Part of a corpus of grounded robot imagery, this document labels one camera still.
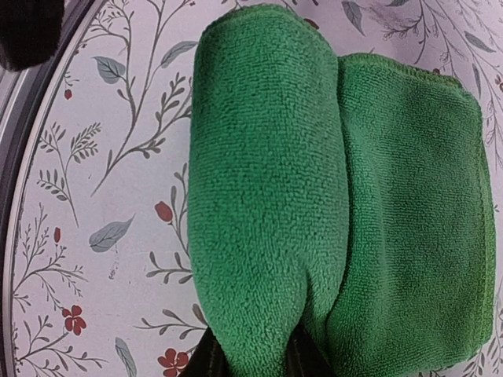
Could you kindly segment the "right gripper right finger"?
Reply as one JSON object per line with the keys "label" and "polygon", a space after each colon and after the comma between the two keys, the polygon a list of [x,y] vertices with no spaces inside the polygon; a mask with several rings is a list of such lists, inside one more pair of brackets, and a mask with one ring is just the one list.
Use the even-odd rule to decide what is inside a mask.
{"label": "right gripper right finger", "polygon": [[305,328],[295,328],[287,345],[288,377],[336,377]]}

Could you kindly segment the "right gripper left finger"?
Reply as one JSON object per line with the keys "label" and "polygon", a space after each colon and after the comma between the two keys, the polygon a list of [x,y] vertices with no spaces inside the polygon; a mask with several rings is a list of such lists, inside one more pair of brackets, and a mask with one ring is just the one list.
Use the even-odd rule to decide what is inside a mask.
{"label": "right gripper left finger", "polygon": [[220,344],[211,329],[207,329],[198,343],[188,364],[184,377],[225,377],[228,364]]}

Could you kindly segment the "green microfiber towel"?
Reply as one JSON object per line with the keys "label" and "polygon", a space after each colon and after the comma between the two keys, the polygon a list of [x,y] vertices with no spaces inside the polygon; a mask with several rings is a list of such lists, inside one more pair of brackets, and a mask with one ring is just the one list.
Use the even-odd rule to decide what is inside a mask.
{"label": "green microfiber towel", "polygon": [[287,376],[295,328],[336,376],[472,357],[493,326],[482,122],[456,79],[339,57],[279,5],[210,24],[194,61],[187,230],[227,376]]}

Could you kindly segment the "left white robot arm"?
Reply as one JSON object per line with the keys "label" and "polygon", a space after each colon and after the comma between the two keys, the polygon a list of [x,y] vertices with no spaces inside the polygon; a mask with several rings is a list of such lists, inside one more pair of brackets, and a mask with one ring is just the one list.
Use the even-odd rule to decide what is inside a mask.
{"label": "left white robot arm", "polygon": [[63,0],[1,0],[1,67],[23,71],[57,51]]}

